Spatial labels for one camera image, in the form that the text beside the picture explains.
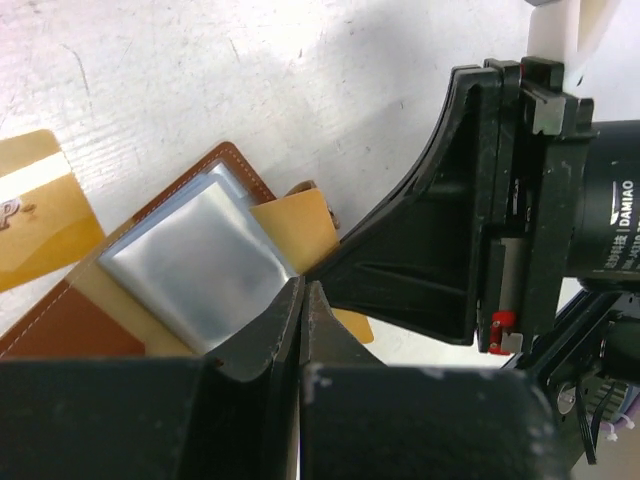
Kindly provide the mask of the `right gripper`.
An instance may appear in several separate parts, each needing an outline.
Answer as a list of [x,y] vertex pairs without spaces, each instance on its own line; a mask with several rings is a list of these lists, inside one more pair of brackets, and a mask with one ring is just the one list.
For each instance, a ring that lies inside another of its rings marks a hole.
[[452,71],[419,158],[306,277],[333,307],[470,345],[493,200],[479,342],[524,356],[557,337],[564,278],[639,291],[639,124],[595,121],[561,63],[486,66]]

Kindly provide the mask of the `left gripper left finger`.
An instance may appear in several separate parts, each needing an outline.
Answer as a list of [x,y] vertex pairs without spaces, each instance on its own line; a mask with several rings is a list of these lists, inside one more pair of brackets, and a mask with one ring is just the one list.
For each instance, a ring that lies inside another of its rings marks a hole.
[[1,365],[5,479],[292,479],[303,278],[199,357]]

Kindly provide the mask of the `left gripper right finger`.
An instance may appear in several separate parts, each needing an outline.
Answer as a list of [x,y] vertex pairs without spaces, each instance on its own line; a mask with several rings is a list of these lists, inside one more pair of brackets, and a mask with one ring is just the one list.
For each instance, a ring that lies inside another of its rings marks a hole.
[[305,292],[300,473],[305,479],[567,479],[550,401],[527,372],[388,366]]

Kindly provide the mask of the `gold card magnetic stripe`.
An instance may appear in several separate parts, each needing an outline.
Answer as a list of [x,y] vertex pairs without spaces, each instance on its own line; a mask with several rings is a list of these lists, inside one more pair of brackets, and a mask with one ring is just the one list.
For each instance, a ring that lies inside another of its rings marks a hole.
[[325,197],[317,188],[253,206],[250,213],[299,276],[338,247],[337,228]]

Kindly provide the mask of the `brown leather card holder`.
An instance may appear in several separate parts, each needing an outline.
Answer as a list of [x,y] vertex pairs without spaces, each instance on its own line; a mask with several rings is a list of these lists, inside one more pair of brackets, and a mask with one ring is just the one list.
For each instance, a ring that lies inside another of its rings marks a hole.
[[218,145],[12,327],[2,358],[208,352],[298,276],[250,213],[278,198],[234,144]]

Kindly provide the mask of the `gold card with chip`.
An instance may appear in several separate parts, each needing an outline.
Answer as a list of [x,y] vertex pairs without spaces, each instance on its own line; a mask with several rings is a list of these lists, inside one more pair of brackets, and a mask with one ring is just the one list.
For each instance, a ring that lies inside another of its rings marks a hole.
[[53,132],[1,141],[1,290],[81,260],[105,234]]

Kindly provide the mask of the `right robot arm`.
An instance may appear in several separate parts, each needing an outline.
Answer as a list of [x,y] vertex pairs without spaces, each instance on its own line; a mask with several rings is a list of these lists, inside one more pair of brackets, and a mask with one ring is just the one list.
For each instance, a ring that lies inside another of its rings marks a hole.
[[593,458],[618,388],[639,382],[639,124],[594,122],[561,63],[453,69],[399,184],[312,268],[329,303],[505,355]]

